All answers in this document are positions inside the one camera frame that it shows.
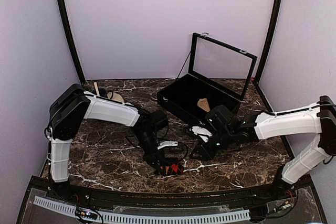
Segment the marble surface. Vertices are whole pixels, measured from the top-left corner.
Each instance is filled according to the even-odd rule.
[[[153,112],[162,109],[156,93],[171,80],[108,80],[97,81],[98,86],[122,95],[128,102]],[[238,80],[217,80],[237,91]],[[92,91],[93,82],[85,84]],[[250,84],[238,116],[263,110],[261,98]],[[166,138],[186,143],[190,150],[196,140],[184,133],[186,125],[167,112],[170,129]],[[92,188],[139,193],[201,193],[225,189],[247,188],[272,182],[277,168],[289,161],[279,137],[244,144],[239,151],[222,151],[211,161],[200,162],[187,157],[185,173],[163,177],[154,175],[154,169],[143,160],[143,151],[126,141],[130,128],[109,122],[83,121],[71,145],[69,174],[72,184]],[[47,167],[43,173],[47,177]]]

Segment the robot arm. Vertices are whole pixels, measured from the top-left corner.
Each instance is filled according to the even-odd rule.
[[[48,159],[50,175],[55,183],[67,182],[70,146],[83,119],[97,119],[133,127],[143,148],[144,160],[160,174],[166,175],[163,147],[176,146],[177,142],[158,144],[156,132],[168,124],[163,111],[150,113],[131,103],[120,103],[84,91],[78,84],[72,85],[50,107],[50,119],[45,129],[50,140]]]
[[[274,196],[296,183],[306,172],[322,161],[336,155],[336,109],[327,96],[302,108],[282,112],[260,112],[238,120],[223,105],[212,109],[206,116],[214,133],[194,126],[191,132],[202,140],[192,156],[201,160],[212,159],[217,151],[228,145],[246,143],[274,136],[315,133],[313,141],[293,160],[278,169],[273,183]]]

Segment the wooden piece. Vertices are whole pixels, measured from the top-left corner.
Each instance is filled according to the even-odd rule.
[[[208,100],[206,98],[199,99],[197,106],[200,107],[202,110],[209,112],[210,111],[210,106],[208,103]]]
[[[94,85],[94,88],[95,88],[95,90],[96,90],[97,96],[100,96],[100,93],[99,93],[99,89],[98,89],[98,85],[97,85],[97,83],[94,82],[93,85]]]

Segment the curved black edge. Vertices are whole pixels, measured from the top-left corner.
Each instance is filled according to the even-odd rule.
[[[57,2],[58,2],[58,8],[59,8],[59,12],[61,15],[62,23],[63,23],[65,36],[67,38],[71,57],[74,62],[73,64],[75,65],[75,69],[76,69],[79,81],[81,82],[81,84],[84,84],[86,80],[85,80],[82,67],[80,65],[80,61],[79,61],[78,54],[77,54],[76,47],[75,47],[74,38],[72,37],[72,32],[70,29],[70,23],[69,23],[68,14],[67,14],[66,6],[65,6],[65,1],[57,0]]]
[[[266,61],[267,61],[267,57],[268,57],[268,54],[269,54],[269,49],[270,49],[271,44],[272,44],[273,35],[274,35],[275,27],[276,27],[276,24],[277,24],[277,20],[278,20],[280,4],[281,4],[281,0],[274,0],[271,19],[270,19],[269,26],[268,26],[268,31],[267,31],[265,44],[264,44],[263,52],[261,53],[259,66],[258,66],[256,76],[255,76],[255,80],[258,83],[259,83],[259,81],[261,79],[261,76],[263,74],[265,64],[266,64]]]
[[[272,108],[271,108],[269,102],[267,101],[267,99],[266,99],[266,97],[265,97],[263,91],[262,91],[261,88],[259,87],[258,82],[257,82],[256,80],[253,80],[253,81],[252,81],[252,84],[253,84],[254,87],[256,88],[256,90],[257,90],[259,96],[261,97],[262,102],[263,102],[264,105],[266,106],[267,110],[268,110],[269,112],[273,112],[273,110],[272,110]],[[288,143],[288,139],[287,139],[287,137],[286,137],[286,136],[280,136],[280,137],[281,137],[281,140],[282,140],[282,142],[283,142],[283,144],[284,144],[284,146],[285,146],[285,148],[286,148],[286,151],[287,151],[288,156],[290,157],[290,159],[295,158],[294,153],[293,153],[293,150],[292,150],[292,148],[290,147],[290,145],[289,145],[289,143]]]
[[[314,198],[316,200],[321,219],[323,223],[327,223],[326,217],[318,198],[315,186],[310,175],[303,176],[298,182],[298,188],[310,186]],[[192,208],[205,206],[220,206],[228,205],[230,209],[244,208],[254,209],[265,207],[270,200],[256,199],[252,195],[262,195],[268,191],[270,185],[255,186],[251,188],[215,191],[212,193],[193,193],[193,194],[145,194],[145,193],[128,193],[120,191],[101,190],[88,187],[70,185],[71,190],[76,193],[81,199],[86,195],[89,199],[81,204],[86,205],[95,210],[113,209],[115,206],[131,206],[141,208]],[[36,188],[46,192],[50,198],[56,198],[49,188],[49,181],[44,178],[32,176],[20,212],[17,218],[17,224],[20,224],[23,218],[27,200],[31,188]]]

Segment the white wall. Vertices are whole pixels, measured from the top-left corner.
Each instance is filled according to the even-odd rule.
[[[193,32],[260,56],[274,0],[66,0],[87,79],[176,77]],[[226,62],[239,69],[238,62]]]
[[[46,158],[49,106],[78,77],[56,0],[0,0],[1,224],[15,223]]]
[[[275,110],[329,95],[336,102],[336,0],[282,0],[260,86]],[[312,136],[293,136],[298,154]],[[336,223],[336,162],[311,173],[329,223]]]

